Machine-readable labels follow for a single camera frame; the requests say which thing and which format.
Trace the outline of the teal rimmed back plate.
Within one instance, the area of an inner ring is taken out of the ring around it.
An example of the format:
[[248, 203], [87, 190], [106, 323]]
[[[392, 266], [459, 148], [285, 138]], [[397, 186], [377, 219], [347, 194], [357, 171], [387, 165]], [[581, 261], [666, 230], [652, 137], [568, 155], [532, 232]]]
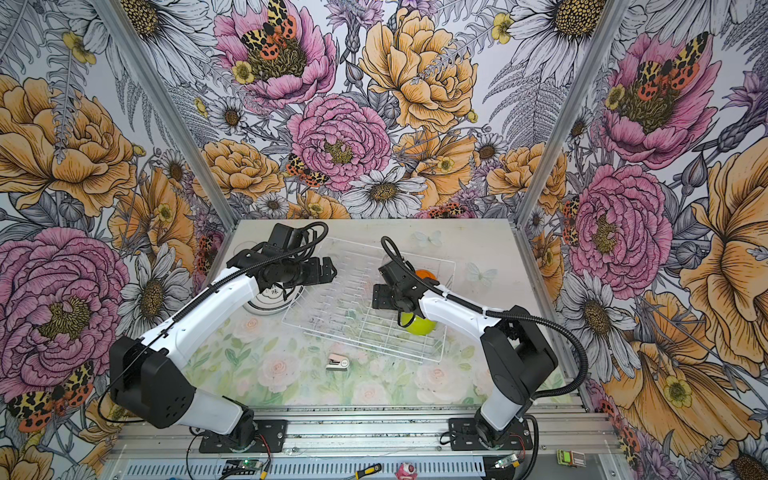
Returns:
[[280, 286], [272, 287], [257, 294], [247, 301], [243, 308], [254, 315], [271, 316], [286, 310], [303, 292], [304, 287], [298, 286], [283, 290]]

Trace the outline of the clear plastic glass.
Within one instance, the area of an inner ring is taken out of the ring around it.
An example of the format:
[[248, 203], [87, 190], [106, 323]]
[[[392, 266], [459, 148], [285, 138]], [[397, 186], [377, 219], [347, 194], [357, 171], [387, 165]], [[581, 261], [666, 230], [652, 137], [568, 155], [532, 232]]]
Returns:
[[234, 248], [234, 253], [239, 254], [241, 251], [255, 251], [259, 252], [263, 248], [263, 242], [245, 241], [238, 244]]

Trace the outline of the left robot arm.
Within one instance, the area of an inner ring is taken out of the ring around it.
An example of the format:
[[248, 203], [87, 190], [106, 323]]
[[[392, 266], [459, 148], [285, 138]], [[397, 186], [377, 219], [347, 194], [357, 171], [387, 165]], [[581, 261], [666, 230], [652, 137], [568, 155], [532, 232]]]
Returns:
[[239, 308], [266, 290], [292, 292], [331, 283], [337, 270], [314, 250], [328, 235], [322, 221], [294, 228], [276, 224], [256, 246], [234, 255], [215, 280], [179, 311], [136, 338], [110, 348], [106, 394], [158, 429], [183, 425], [219, 436], [235, 450], [256, 438], [253, 410], [194, 386], [183, 369], [208, 337]]

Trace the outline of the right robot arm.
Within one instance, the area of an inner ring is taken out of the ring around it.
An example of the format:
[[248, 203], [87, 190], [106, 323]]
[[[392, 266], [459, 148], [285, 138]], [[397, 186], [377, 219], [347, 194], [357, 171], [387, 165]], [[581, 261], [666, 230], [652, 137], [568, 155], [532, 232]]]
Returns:
[[561, 326], [519, 306], [497, 311], [476, 305], [436, 280], [420, 278], [408, 263], [391, 260], [379, 273], [383, 282], [374, 286], [375, 309], [445, 324], [480, 343], [494, 387], [476, 413], [476, 430], [487, 447], [500, 445], [559, 365], [541, 329], [560, 333]]

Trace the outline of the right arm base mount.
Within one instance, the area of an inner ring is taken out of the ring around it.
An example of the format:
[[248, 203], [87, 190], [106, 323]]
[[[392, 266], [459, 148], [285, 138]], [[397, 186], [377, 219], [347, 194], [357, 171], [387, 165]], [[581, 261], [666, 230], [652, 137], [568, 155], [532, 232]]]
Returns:
[[497, 430], [477, 413], [473, 417], [449, 418], [439, 444], [452, 451], [531, 450], [532, 433], [522, 418], [514, 417], [504, 429]]

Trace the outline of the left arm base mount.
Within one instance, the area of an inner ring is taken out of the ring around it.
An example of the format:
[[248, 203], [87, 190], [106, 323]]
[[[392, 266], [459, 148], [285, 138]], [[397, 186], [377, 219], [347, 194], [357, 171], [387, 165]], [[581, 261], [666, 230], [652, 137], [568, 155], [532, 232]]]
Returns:
[[252, 409], [246, 409], [229, 434], [205, 430], [199, 452], [280, 453], [287, 437], [287, 427], [288, 422], [284, 419], [261, 418]]

